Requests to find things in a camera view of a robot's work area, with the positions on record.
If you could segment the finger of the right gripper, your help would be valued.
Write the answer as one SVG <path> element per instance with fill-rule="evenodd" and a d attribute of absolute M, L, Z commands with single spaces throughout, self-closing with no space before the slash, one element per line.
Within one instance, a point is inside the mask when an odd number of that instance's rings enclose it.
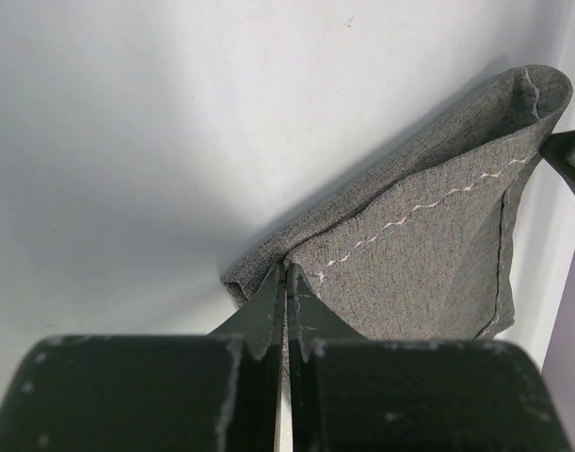
<path fill-rule="evenodd" d="M 540 149 L 540 154 L 575 196 L 575 130 L 552 134 Z"/>

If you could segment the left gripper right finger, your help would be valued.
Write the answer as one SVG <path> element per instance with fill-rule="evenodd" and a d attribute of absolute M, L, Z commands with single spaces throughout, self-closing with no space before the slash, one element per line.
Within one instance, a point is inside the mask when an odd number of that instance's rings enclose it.
<path fill-rule="evenodd" d="M 287 270 L 297 451 L 568 451 L 531 358 L 494 340 L 362 337 Z"/>

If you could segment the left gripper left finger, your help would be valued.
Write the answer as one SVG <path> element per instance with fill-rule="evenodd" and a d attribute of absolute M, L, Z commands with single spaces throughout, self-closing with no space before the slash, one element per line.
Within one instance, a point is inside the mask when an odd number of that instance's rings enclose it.
<path fill-rule="evenodd" d="M 206 335 L 58 335 L 21 360 L 0 451 L 275 451 L 286 271 Z"/>

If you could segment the grey cloth napkin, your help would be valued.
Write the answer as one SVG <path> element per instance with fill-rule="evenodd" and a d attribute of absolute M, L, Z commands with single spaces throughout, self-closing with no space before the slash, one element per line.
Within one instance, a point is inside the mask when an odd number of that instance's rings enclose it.
<path fill-rule="evenodd" d="M 520 198 L 572 93 L 550 66 L 494 76 L 272 234 L 224 284 L 245 303 L 282 261 L 367 338 L 494 337 L 515 317 Z"/>

